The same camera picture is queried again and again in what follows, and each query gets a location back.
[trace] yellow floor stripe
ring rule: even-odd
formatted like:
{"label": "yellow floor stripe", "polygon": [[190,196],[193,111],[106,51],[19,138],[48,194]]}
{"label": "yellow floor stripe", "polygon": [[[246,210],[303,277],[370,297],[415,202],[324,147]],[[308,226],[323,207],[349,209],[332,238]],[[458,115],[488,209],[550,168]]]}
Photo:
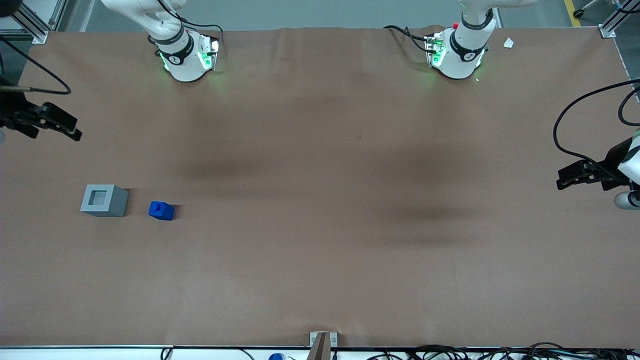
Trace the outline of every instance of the yellow floor stripe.
{"label": "yellow floor stripe", "polygon": [[571,26],[580,26],[580,20],[573,17],[573,12],[575,11],[575,6],[573,5],[573,0],[564,0],[564,6],[566,7],[566,12],[569,13],[569,19],[571,20]]}

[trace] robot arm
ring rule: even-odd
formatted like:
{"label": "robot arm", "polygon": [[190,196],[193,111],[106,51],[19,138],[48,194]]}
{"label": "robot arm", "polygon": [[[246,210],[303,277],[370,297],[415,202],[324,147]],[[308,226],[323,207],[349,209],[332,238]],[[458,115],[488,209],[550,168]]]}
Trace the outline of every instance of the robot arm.
{"label": "robot arm", "polygon": [[443,75],[464,79],[473,73],[484,54],[486,41],[496,27],[492,8],[519,8],[537,0],[457,0],[462,21],[427,39],[429,64]]}
{"label": "robot arm", "polygon": [[604,160],[592,164],[579,160],[558,171],[556,185],[564,190],[571,185],[600,183],[602,190],[628,186],[614,198],[615,205],[623,210],[640,210],[640,129],[609,150]]}
{"label": "robot arm", "polygon": [[[187,0],[160,0],[169,9],[181,9]],[[185,29],[159,0],[102,0],[104,6],[137,22],[160,49],[165,69],[179,81],[194,81],[212,70],[218,41]]]}
{"label": "robot arm", "polygon": [[462,19],[467,24],[481,25],[492,8],[521,8],[537,0],[457,0],[462,6]]}

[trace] black cable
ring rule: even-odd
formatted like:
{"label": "black cable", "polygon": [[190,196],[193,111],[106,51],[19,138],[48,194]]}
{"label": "black cable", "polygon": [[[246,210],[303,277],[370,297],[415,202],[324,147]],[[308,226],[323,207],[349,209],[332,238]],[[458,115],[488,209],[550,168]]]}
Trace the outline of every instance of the black cable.
{"label": "black cable", "polygon": [[418,47],[418,49],[424,51],[425,53],[429,53],[429,54],[435,54],[436,51],[434,50],[429,50],[429,49],[425,49],[424,47],[420,46],[420,44],[418,44],[418,42],[416,42],[416,40],[421,40],[424,41],[424,37],[418,37],[414,34],[411,34],[411,31],[409,31],[409,27],[405,27],[404,29],[398,28],[395,25],[387,25],[385,26],[383,29],[393,29],[393,30],[398,30],[400,31],[404,36],[409,37],[411,39],[411,41]]}
{"label": "black cable", "polygon": [[635,14],[635,13],[640,13],[640,9],[638,10],[625,10],[625,9],[618,9],[619,13],[626,13],[626,14]]}
{"label": "black cable", "polygon": [[597,349],[590,349],[590,348],[578,348],[578,349],[575,348],[575,349],[572,349],[572,352],[576,354],[587,354],[587,355],[591,354],[596,356],[596,357],[592,357],[592,359],[617,360],[618,358],[618,356],[616,356],[616,354],[613,354],[612,352],[608,352],[608,354],[603,355]]}
{"label": "black cable", "polygon": [[483,354],[482,356],[478,357],[477,360],[493,360],[493,357],[499,353],[505,353],[505,356],[507,356],[507,358],[511,358],[511,354],[526,354],[527,351],[528,350],[524,348],[502,347],[487,354]]}
{"label": "black cable", "polygon": [[553,346],[553,347],[556,347],[556,348],[564,349],[562,346],[560,346],[560,345],[558,345],[556,343],[548,343],[548,342],[535,343],[535,344],[533,344],[533,345],[531,345],[529,347],[529,351],[527,352],[526,358],[528,358],[528,360],[535,360],[536,359],[536,353],[543,352],[543,351],[547,350],[547,348],[538,349],[538,347],[540,347],[542,345],[550,345],[550,346]]}
{"label": "black cable", "polygon": [[640,83],[640,79],[628,80],[628,81],[623,81],[621,83],[605,86],[603,88],[599,88],[597,90],[593,90],[592,92],[586,93],[586,94],[580,96],[579,98],[577,98],[576,100],[572,101],[569,105],[567,105],[567,107],[565,107],[564,110],[560,113],[560,116],[558,116],[558,118],[556,120],[556,123],[554,124],[554,132],[553,132],[553,134],[554,134],[554,143],[556,144],[556,147],[558,148],[558,150],[562,151],[565,154],[569,154],[569,155],[575,156],[576,158],[580,158],[580,159],[583,159],[583,160],[586,160],[586,161],[590,162],[593,166],[597,167],[599,170],[605,172],[606,174],[611,176],[613,179],[615,179],[618,182],[624,184],[625,181],[622,181],[621,179],[618,179],[618,177],[615,174],[612,174],[610,171],[605,169],[597,161],[595,161],[594,159],[591,159],[589,156],[582,155],[582,154],[580,154],[578,152],[570,151],[570,150],[567,150],[564,147],[562,147],[560,145],[560,143],[558,142],[557,130],[558,130],[558,125],[560,125],[560,121],[562,121],[562,119],[564,117],[564,114],[566,114],[567,111],[569,111],[569,109],[571,109],[573,107],[573,105],[576,105],[578,102],[581,102],[582,100],[588,98],[589,96],[596,95],[596,94],[599,94],[599,93],[607,91],[607,90],[611,90],[611,89],[614,89],[614,88],[619,88],[619,87],[625,86],[625,85],[636,84],[636,83]]}
{"label": "black cable", "polygon": [[173,353],[173,348],[164,348],[160,351],[160,360],[168,360]]}
{"label": "black cable", "polygon": [[222,28],[220,27],[220,25],[217,24],[195,24],[193,22],[188,21],[187,19],[181,17],[180,15],[178,15],[178,13],[173,13],[171,12],[171,10],[169,10],[169,8],[164,4],[163,0],[157,0],[158,3],[160,4],[160,6],[162,6],[162,8],[172,17],[175,17],[176,19],[180,20],[182,23],[185,23],[187,25],[191,25],[191,26],[197,26],[199,28],[218,28],[220,29],[220,38],[222,38],[222,33],[224,32],[222,30]]}
{"label": "black cable", "polygon": [[410,34],[409,34],[409,33],[407,33],[404,29],[401,29],[400,27],[395,26],[395,25],[387,25],[387,26],[385,26],[383,29],[393,29],[393,30],[398,30],[398,31],[400,31],[402,34],[404,34],[405,36],[411,36],[411,37],[413,37],[413,38],[414,38],[414,39],[416,39],[416,40],[423,40],[423,41],[424,41],[424,38],[418,37],[418,36],[416,36],[416,35],[410,35]]}
{"label": "black cable", "polygon": [[372,356],[372,357],[368,358],[367,360],[378,360],[381,357],[384,357],[386,359],[404,360],[402,357],[399,357],[398,355],[389,354],[389,352],[385,352],[385,353],[380,354],[380,355]]}
{"label": "black cable", "polygon": [[251,354],[249,354],[245,349],[243,349],[243,348],[239,348],[238,350],[240,350],[240,351],[244,352],[244,353],[249,357],[249,359],[251,359],[251,360],[255,360],[255,359],[253,358],[253,356],[251,356]]}
{"label": "black cable", "polygon": [[16,53],[19,53],[20,55],[22,55],[22,57],[24,57],[25,59],[31,61],[33,63],[33,65],[36,65],[37,67],[39,67],[42,70],[44,70],[44,72],[49,74],[52,78],[54,78],[55,80],[58,80],[58,82],[62,86],[64,86],[65,89],[66,89],[65,91],[60,91],[60,90],[49,90],[49,89],[27,87],[28,90],[25,90],[25,91],[43,92],[43,93],[47,93],[47,94],[57,94],[57,95],[71,94],[71,88],[67,85],[66,82],[64,82],[62,79],[60,79],[56,74],[54,74],[49,69],[47,69],[46,67],[42,66],[40,63],[38,63],[37,61],[32,59],[29,55],[23,53],[22,50],[18,49],[15,45],[13,45],[11,42],[9,42],[7,39],[5,39],[4,36],[0,35],[0,40],[2,40],[5,44],[7,44],[9,47],[11,47]]}
{"label": "black cable", "polygon": [[406,31],[407,34],[409,34],[409,38],[418,47],[418,49],[424,51],[425,53],[429,53],[429,54],[437,53],[435,50],[429,50],[429,49],[426,49],[426,48],[420,46],[420,44],[418,44],[418,42],[415,41],[415,39],[413,38],[413,34],[411,34],[411,31],[409,31],[409,27],[404,28],[404,30]]}
{"label": "black cable", "polygon": [[432,360],[440,354],[445,354],[449,360],[469,360],[468,354],[462,348],[454,348],[443,345],[424,345],[418,347],[417,350],[424,351],[423,360]]}
{"label": "black cable", "polygon": [[[150,44],[153,44],[153,45],[155,45],[155,44],[156,44],[156,42],[154,41],[154,38],[152,38],[152,37],[151,37],[151,35],[147,35],[147,41],[148,41]],[[156,49],[156,51],[154,51],[154,55],[156,55],[156,56],[160,57],[160,49]]]}
{"label": "black cable", "polygon": [[618,108],[618,119],[620,119],[620,121],[622,121],[624,125],[640,126],[640,122],[626,121],[624,115],[622,115],[622,111],[625,109],[625,105],[627,105],[627,102],[629,101],[629,99],[635,96],[635,94],[637,94],[638,92],[640,92],[640,86],[636,89],[633,89],[629,94],[627,94],[625,99],[622,100],[622,102],[620,103],[620,107]]}
{"label": "black cable", "polygon": [[583,360],[605,360],[602,359],[602,357],[598,356],[598,357],[593,357],[593,356],[584,356],[584,355],[580,355],[580,354],[576,354],[574,352],[570,352],[567,350],[560,350],[560,349],[554,349],[554,348],[550,348],[550,349],[545,349],[546,352],[552,352],[555,353],[559,356],[565,356],[565,357],[572,357],[574,359],[583,359]]}

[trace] metal frame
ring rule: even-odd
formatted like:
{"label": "metal frame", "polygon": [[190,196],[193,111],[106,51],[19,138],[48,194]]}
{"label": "metal frame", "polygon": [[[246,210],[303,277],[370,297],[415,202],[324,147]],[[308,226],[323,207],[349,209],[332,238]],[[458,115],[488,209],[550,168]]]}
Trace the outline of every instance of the metal frame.
{"label": "metal frame", "polygon": [[[314,332],[310,332],[309,333],[309,346],[312,347],[314,346],[314,341],[316,340],[316,337],[318,336],[318,334],[321,334],[322,332],[326,332],[326,331],[314,331]],[[331,346],[332,347],[336,347],[338,346],[338,333],[337,332],[329,332],[329,338],[331,339]]]}
{"label": "metal frame", "polygon": [[[168,354],[166,357],[175,357],[176,352],[180,352],[180,359],[208,360],[212,358],[229,360],[267,359],[274,353],[283,355],[287,360],[364,360],[383,359],[384,354],[391,354],[389,358],[422,360],[426,354],[438,355],[439,350],[426,347],[333,347],[330,345],[330,332],[318,332],[313,346],[211,346],[211,345],[49,345],[49,346],[2,346],[0,345],[0,357],[6,360],[24,360],[32,358],[57,359],[64,356],[65,359],[156,359],[158,353]],[[468,354],[470,360],[477,360],[486,355],[487,352],[500,350],[500,347],[455,347]],[[629,349],[606,348],[621,355],[618,359],[636,360]],[[446,359],[447,356],[440,356],[437,359]],[[541,356],[541,360],[553,360],[552,358]]]}
{"label": "metal frame", "polygon": [[18,11],[11,17],[33,37],[34,44],[44,44],[51,28],[26,4],[20,4]]}
{"label": "metal frame", "polygon": [[[622,8],[624,10],[633,11],[640,9],[640,0],[626,0],[622,2]],[[598,25],[600,29],[600,35],[602,38],[614,38],[616,37],[615,29],[622,24],[627,17],[631,14],[621,13],[615,10],[602,24]]]}
{"label": "metal frame", "polygon": [[502,16],[500,15],[500,9],[493,8],[493,18],[496,22],[496,28],[502,28]]}
{"label": "metal frame", "polygon": [[44,21],[26,4],[22,4],[15,15],[11,18],[22,27],[22,29],[0,29],[0,34],[9,37],[33,37],[34,44],[44,44],[49,31],[60,29],[63,16],[68,10],[70,0],[57,0],[56,7],[51,13],[51,18]]}

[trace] green led light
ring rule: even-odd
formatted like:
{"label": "green led light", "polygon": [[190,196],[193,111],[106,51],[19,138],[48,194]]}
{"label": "green led light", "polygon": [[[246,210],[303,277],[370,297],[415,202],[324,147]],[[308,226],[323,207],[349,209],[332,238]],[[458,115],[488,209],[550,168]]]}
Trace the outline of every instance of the green led light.
{"label": "green led light", "polygon": [[437,52],[436,54],[433,55],[433,61],[431,62],[433,64],[433,66],[439,67],[442,65],[442,60],[444,59],[444,56],[447,54],[446,51],[444,51],[444,48],[442,49],[442,51]]}
{"label": "green led light", "polygon": [[162,55],[162,53],[160,53],[160,59],[162,59],[162,63],[164,64],[164,69],[167,71],[170,71],[169,65],[166,64],[166,60],[164,60],[164,56]]}
{"label": "green led light", "polygon": [[198,52],[198,58],[200,59],[200,63],[202,63],[202,67],[205,70],[211,69],[211,57],[206,53],[202,54],[200,51]]}

